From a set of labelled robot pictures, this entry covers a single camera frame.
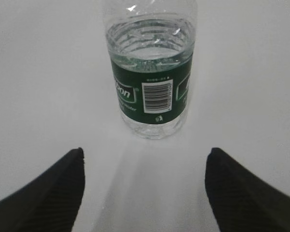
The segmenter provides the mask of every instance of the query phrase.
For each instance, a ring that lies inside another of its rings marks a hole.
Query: green label
[[[119,106],[129,118],[146,124],[163,124],[185,109],[192,57],[174,69],[139,73],[112,61]]]

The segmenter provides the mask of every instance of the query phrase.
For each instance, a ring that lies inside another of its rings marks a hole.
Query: water bottle
[[[195,0],[104,0],[121,114],[141,137],[163,138],[185,122],[196,11]]]

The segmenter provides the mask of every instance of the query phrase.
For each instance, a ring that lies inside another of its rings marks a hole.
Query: water
[[[193,53],[195,28],[176,14],[131,17],[113,25],[106,34],[111,60],[119,67],[138,73],[172,70],[186,63]],[[122,113],[138,135],[158,139],[173,134],[186,119],[187,110],[171,122],[140,123]]]

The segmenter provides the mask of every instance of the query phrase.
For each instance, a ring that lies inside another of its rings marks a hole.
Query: plastic bottle
[[[122,117],[159,139],[185,122],[195,0],[104,0],[103,19]]]

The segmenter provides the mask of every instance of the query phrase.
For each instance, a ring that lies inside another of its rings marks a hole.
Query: white surface
[[[0,199],[79,146],[74,232],[217,232],[215,146],[290,195],[290,0],[198,4],[188,120],[148,141],[119,117],[96,0],[0,0]]]

